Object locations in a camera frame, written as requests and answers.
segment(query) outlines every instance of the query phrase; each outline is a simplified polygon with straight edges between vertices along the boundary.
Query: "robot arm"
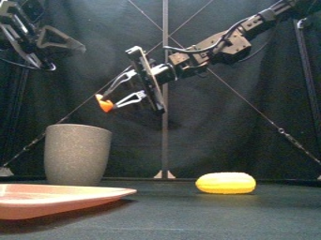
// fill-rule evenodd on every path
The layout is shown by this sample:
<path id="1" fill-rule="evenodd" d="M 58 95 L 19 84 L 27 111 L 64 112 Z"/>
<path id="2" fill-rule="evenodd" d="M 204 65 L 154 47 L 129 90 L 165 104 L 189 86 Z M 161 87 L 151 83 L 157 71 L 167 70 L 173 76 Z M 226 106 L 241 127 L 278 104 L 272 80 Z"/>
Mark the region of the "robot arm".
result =
<path id="1" fill-rule="evenodd" d="M 83 53 L 86 46 L 52 26 L 38 27 L 43 15 L 38 0 L 26 8 L 14 1 L 0 1 L 0 49 L 14 48 L 32 68 L 55 70 L 52 60 Z"/>
<path id="2" fill-rule="evenodd" d="M 321 9 L 321 1 L 281 0 L 268 9 L 240 21 L 228 31 L 210 36 L 186 50 L 166 47 L 177 52 L 170 55 L 180 78 L 206 70 L 209 64 L 233 64 L 252 51 L 250 41 L 288 18 L 305 18 Z"/>
<path id="3" fill-rule="evenodd" d="M 192 77 L 206 71 L 209 64 L 233 64 L 252 51 L 252 39 L 288 18 L 301 19 L 321 9 L 321 0 L 281 0 L 268 9 L 234 24 L 222 33 L 214 34 L 188 49 L 165 47 L 171 51 L 167 64 L 153 66 L 142 48 L 127 50 L 135 78 L 143 85 L 146 97 L 157 113 L 166 111 L 159 85 Z M 101 107 L 111 91 L 98 97 Z"/>

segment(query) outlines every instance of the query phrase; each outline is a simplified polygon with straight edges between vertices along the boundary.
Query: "gray plastic cup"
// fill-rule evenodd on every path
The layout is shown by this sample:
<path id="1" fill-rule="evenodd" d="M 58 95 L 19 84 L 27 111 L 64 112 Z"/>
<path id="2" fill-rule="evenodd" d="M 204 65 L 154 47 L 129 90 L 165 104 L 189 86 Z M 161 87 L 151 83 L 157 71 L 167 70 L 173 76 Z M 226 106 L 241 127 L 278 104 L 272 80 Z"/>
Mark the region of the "gray plastic cup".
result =
<path id="1" fill-rule="evenodd" d="M 107 169 L 111 132 L 101 127 L 56 124 L 47 127 L 44 168 L 48 183 L 95 187 Z"/>

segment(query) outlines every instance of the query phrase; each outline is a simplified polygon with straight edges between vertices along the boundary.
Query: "black cable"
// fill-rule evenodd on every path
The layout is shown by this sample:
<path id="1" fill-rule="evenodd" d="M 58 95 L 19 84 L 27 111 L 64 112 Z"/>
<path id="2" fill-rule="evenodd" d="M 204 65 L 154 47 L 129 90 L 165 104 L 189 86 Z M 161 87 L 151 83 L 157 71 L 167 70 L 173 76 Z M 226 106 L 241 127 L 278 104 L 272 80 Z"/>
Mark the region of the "black cable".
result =
<path id="1" fill-rule="evenodd" d="M 15 63 L 15 62 L 12 62 L 11 60 L 4 59 L 4 58 L 2 58 L 2 57 L 0 57 L 0 61 L 6 62 L 7 64 L 11 64 L 11 65 L 14 65 L 14 66 L 16 66 L 16 67 L 28 69 L 28 70 L 43 70 L 43 71 L 55 71 L 55 70 L 56 70 L 55 64 L 50 64 L 50 65 L 51 65 L 51 68 L 38 68 L 38 67 L 31 67 L 31 66 L 28 66 L 28 65 L 23 65 L 23 64 Z"/>

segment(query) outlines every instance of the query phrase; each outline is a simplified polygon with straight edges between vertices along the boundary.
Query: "black backdrop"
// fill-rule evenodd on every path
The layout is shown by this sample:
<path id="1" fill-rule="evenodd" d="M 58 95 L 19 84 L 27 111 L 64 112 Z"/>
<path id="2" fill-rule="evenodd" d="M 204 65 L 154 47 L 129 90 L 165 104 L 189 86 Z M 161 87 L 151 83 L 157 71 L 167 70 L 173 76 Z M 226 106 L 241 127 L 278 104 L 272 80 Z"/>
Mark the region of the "black backdrop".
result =
<path id="1" fill-rule="evenodd" d="M 170 1 L 170 45 L 189 47 L 274 2 Z M 3 162 L 125 70 L 130 65 L 127 49 L 138 45 L 158 63 L 165 61 L 161 0 L 47 1 L 42 23 L 78 39 L 87 46 L 87 52 L 56 61 L 58 70 L 52 73 L 31 71 L 26 81 L 20 69 L 0 64 Z M 315 76 L 320 81 L 320 29 L 313 27 L 309 34 L 311 42 L 317 42 L 309 47 Z M 292 20 L 282 22 L 276 32 L 270 30 L 256 38 L 253 51 L 270 38 L 268 47 L 250 60 L 233 66 L 210 66 L 206 78 L 170 82 L 166 151 L 162 147 L 162 117 L 153 114 L 146 104 L 106 114 L 93 97 L 78 109 L 64 123 L 91 125 L 113 132 L 106 176 L 154 177 L 165 158 L 170 172 L 178 178 L 230 171 L 246 172 L 260 179 L 319 177 L 319 165 L 217 78 L 225 80 L 319 157 Z M 19 114 L 14 114 L 12 95 L 16 95 L 19 85 L 24 94 L 18 104 Z M 130 86 L 125 85 L 114 97 L 121 98 L 129 92 Z M 16 175 L 44 174 L 43 151 L 42 141 L 12 162 L 10 168 Z"/>

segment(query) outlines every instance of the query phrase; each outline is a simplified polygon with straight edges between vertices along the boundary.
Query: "metal rod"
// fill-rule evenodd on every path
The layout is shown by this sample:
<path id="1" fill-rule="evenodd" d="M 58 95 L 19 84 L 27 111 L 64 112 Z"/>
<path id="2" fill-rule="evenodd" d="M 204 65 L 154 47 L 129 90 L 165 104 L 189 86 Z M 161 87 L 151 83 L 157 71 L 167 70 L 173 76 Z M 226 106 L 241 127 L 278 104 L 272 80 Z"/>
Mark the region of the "metal rod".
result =
<path id="1" fill-rule="evenodd" d="M 163 46 L 169 45 L 169 0 L 163 0 Z M 165 52 L 165 62 L 169 61 L 169 51 Z M 169 106 L 169 85 L 162 86 L 165 105 Z M 162 115 L 162 178 L 169 178 L 169 108 Z"/>

